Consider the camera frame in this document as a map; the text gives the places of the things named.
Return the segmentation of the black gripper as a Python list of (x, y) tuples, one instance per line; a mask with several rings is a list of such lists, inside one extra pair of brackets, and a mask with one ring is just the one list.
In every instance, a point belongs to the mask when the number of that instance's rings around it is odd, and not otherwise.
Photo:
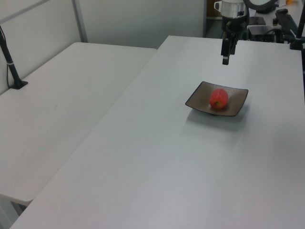
[(248, 16), (240, 18), (222, 17), (222, 30), (226, 39), (222, 40), (221, 55), (223, 65), (229, 64), (230, 55), (235, 54), (237, 40), (240, 39), (249, 22)]

